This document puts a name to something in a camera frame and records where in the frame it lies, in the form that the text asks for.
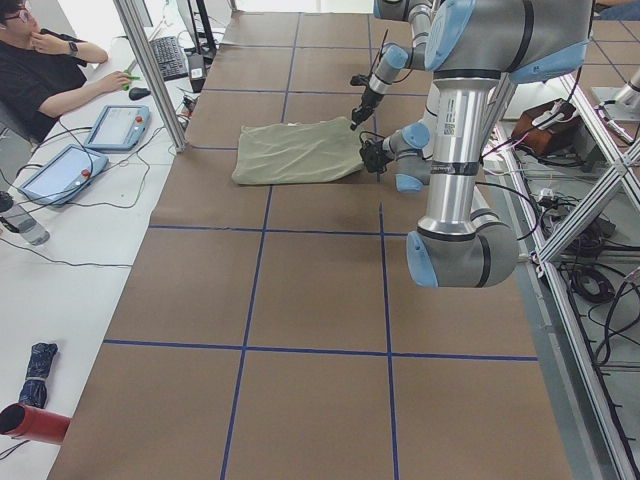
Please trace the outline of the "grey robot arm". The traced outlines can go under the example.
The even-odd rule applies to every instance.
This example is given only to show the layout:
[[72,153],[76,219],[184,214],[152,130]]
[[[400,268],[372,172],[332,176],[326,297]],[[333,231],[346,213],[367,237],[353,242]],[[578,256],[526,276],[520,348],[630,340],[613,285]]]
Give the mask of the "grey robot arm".
[[406,22],[408,47],[382,47],[362,79],[353,125],[367,120],[403,70],[429,71],[421,120],[360,151],[366,168],[390,162],[396,185],[426,191],[425,215],[406,240],[408,268],[422,287],[496,285],[515,268],[513,230],[489,208],[475,180],[482,150],[509,102],[503,84],[547,81],[578,69],[591,30],[589,1],[378,1],[379,19]]
[[374,114],[388,89],[398,82],[397,77],[403,70],[425,70],[426,47],[440,4],[441,1],[430,0],[374,2],[373,14],[377,19],[410,25],[412,44],[401,46],[383,40],[369,73],[351,78],[351,86],[365,87],[360,104],[351,112],[351,130],[355,130]]

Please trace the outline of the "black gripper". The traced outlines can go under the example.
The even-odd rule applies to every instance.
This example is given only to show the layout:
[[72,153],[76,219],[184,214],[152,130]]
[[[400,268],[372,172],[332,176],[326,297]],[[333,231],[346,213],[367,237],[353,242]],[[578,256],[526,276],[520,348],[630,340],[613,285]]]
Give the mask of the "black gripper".
[[364,167],[369,173],[384,174],[387,165],[395,160],[389,152],[383,148],[382,141],[366,139],[359,150]]
[[355,131],[358,126],[368,120],[374,114],[383,98],[383,94],[366,87],[361,96],[360,105],[352,110],[352,120],[349,125],[350,130]]

